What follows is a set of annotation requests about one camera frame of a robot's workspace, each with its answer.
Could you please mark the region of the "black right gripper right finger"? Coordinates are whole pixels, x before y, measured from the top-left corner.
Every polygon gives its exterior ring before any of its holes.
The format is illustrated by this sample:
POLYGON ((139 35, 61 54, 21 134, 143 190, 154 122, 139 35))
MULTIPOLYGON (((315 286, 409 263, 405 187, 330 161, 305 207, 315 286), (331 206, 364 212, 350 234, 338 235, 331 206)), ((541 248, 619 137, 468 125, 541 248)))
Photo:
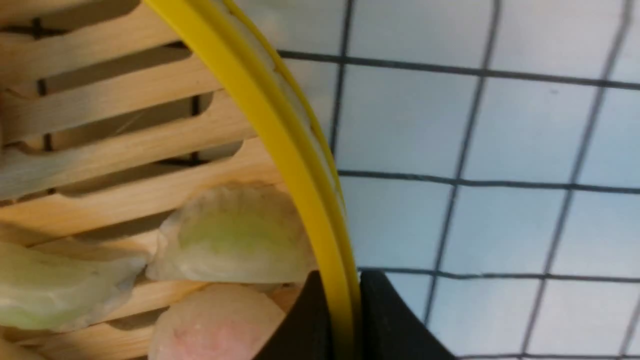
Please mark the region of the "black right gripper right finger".
POLYGON ((364 360, 454 360, 381 271, 359 275, 364 360))

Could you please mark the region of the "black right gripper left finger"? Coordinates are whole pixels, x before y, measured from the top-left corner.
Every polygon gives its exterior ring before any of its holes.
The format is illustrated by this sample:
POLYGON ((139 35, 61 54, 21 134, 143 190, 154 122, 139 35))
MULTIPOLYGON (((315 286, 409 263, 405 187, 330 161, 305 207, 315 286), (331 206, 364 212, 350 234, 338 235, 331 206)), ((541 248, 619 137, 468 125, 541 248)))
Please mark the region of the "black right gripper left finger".
POLYGON ((254 360, 333 360, 329 308, 322 278, 310 272, 284 321, 254 360))

